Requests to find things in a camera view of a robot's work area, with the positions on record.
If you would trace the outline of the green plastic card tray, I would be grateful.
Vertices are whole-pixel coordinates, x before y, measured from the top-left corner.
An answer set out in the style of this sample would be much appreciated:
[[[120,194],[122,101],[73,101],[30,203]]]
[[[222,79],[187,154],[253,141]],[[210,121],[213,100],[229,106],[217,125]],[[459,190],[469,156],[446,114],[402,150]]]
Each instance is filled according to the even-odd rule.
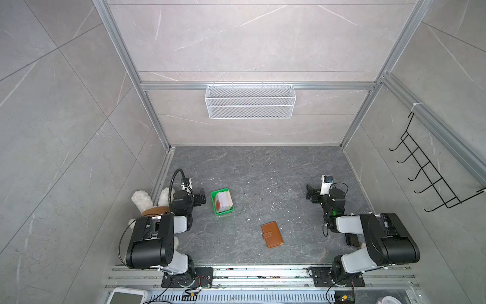
[[[234,211],[234,203],[228,188],[211,192],[211,201],[215,215],[221,216]]]

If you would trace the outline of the brown leather card holder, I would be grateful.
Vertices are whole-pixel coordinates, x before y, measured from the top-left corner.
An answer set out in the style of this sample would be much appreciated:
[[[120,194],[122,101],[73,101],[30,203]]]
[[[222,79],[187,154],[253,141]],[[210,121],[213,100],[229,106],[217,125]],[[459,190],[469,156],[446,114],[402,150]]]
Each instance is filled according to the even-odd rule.
[[[276,248],[284,244],[280,228],[276,222],[270,222],[261,226],[262,237],[265,240],[267,248]]]

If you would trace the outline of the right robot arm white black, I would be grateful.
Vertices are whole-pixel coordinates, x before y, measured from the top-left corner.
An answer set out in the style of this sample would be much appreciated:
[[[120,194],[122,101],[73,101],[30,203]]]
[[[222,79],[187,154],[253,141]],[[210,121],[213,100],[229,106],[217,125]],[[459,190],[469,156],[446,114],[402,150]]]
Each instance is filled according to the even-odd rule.
[[[348,215],[346,194],[334,184],[325,191],[306,186],[306,199],[323,209],[323,233],[343,234],[349,246],[358,248],[334,258],[330,270],[334,281],[381,267],[419,262],[419,247],[397,214]]]

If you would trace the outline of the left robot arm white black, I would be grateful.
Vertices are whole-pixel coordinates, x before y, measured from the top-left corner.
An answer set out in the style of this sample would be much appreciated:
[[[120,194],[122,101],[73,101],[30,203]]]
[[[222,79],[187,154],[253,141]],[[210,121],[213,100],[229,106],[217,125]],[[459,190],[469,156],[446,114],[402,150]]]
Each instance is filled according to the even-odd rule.
[[[129,221],[127,229],[132,234],[126,253],[118,251],[120,261],[130,269],[159,269],[170,276],[194,279],[194,262],[177,251],[176,235],[191,230],[192,210],[206,203],[205,192],[177,191],[172,205],[154,206],[143,190],[136,191],[131,200],[141,215]]]

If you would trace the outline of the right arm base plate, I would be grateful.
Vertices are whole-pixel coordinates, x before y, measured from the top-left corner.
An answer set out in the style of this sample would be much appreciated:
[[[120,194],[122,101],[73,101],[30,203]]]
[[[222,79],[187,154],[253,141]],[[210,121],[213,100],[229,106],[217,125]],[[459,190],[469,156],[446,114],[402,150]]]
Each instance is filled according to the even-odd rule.
[[[333,267],[309,267],[308,274],[316,288],[324,287],[365,287],[361,273],[348,274]]]

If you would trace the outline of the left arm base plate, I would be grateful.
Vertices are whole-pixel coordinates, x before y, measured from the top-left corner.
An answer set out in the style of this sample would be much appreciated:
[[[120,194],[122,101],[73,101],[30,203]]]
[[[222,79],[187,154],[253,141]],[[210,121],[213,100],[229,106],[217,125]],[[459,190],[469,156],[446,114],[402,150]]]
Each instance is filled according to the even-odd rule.
[[[210,288],[212,286],[214,268],[212,267],[196,267],[189,269],[184,274],[169,275],[165,274],[161,282],[162,288]]]

